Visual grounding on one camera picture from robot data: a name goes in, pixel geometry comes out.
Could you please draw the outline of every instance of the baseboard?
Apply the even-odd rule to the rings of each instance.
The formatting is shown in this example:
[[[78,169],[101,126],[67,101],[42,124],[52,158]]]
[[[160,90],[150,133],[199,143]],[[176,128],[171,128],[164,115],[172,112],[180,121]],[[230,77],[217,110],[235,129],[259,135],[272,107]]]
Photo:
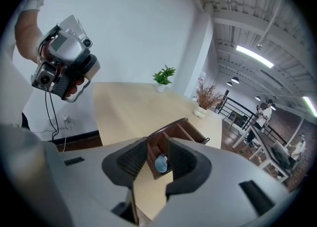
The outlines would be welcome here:
[[[78,134],[78,135],[73,135],[73,136],[69,136],[66,138],[66,143],[69,142],[75,142],[75,141],[79,141],[79,140],[84,140],[84,139],[89,139],[91,137],[95,137],[95,136],[99,136],[99,131],[92,131],[92,132],[88,132],[88,133],[84,133],[84,134]],[[64,138],[59,138],[53,141],[53,143],[55,145],[60,145],[60,144],[64,144],[65,143],[65,137]]]

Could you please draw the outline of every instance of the white wall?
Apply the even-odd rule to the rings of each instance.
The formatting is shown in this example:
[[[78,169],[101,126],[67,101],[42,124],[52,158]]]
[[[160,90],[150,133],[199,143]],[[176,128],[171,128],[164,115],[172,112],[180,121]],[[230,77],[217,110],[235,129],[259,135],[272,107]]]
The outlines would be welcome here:
[[[204,85],[212,85],[215,83],[215,80],[218,75],[218,64],[217,64],[217,53],[214,46],[214,41],[211,42],[205,64],[203,66],[202,72],[206,73],[204,79]]]
[[[260,101],[257,101],[255,99],[255,96],[257,95],[256,90],[252,89],[250,86],[242,82],[240,82],[239,84],[234,83],[231,81],[231,78],[231,76],[219,72],[216,80],[216,90],[220,91],[222,94],[224,94],[226,90],[229,90],[229,98],[237,101],[238,103],[248,108],[250,111],[256,113],[257,105],[261,104]],[[232,87],[227,85],[227,82],[229,81],[232,82]],[[232,105],[236,108],[241,109],[241,107],[236,104]]]
[[[79,18],[93,41],[91,52],[101,64],[93,82],[153,83],[152,75],[165,63],[180,67],[197,9],[192,0],[45,0],[39,28],[46,33],[71,14]],[[17,50],[14,64],[29,81],[36,65],[23,59]],[[88,87],[75,103],[53,95],[59,125],[63,126],[65,114],[72,119],[69,136],[98,129],[92,88]],[[34,91],[24,113],[32,131],[52,129],[43,91]],[[64,137],[63,132],[56,138]],[[50,132],[38,135],[43,140],[51,138]]]

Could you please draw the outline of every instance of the fluorescent light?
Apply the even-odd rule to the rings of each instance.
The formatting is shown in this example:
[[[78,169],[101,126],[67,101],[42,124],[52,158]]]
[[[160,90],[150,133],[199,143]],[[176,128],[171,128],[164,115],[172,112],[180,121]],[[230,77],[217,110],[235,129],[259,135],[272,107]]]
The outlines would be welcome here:
[[[233,82],[235,82],[235,83],[240,83],[240,82],[239,82],[239,78],[238,78],[238,77],[235,77],[235,76],[231,79],[231,81],[233,81]]]
[[[307,105],[312,110],[314,116],[317,117],[316,109],[315,109],[313,103],[311,102],[310,98],[309,97],[303,97],[303,99],[306,101]]]
[[[256,60],[258,60],[259,62],[262,62],[264,65],[268,66],[269,68],[274,66],[274,64],[269,62],[267,59],[263,58],[262,56],[254,53],[253,51],[250,51],[244,47],[237,46],[237,51],[240,51],[244,54],[251,56],[252,58],[255,58]]]

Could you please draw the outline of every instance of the power outlet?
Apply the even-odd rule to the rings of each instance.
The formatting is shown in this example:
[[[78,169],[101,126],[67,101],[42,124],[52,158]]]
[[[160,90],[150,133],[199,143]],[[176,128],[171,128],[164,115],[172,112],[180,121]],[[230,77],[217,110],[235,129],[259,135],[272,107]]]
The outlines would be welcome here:
[[[70,120],[70,116],[69,116],[69,115],[64,115],[63,120],[64,120],[64,122],[66,122],[66,123],[71,123],[71,120]]]

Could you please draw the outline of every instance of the ceiling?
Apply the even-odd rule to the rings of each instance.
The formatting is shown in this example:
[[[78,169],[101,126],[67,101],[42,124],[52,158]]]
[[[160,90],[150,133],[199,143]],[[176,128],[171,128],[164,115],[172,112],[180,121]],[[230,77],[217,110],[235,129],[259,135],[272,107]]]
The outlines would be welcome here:
[[[302,96],[316,103],[315,44],[291,0],[199,0],[213,7],[218,70],[284,106],[310,113]],[[240,45],[271,61],[268,68],[236,51]]]

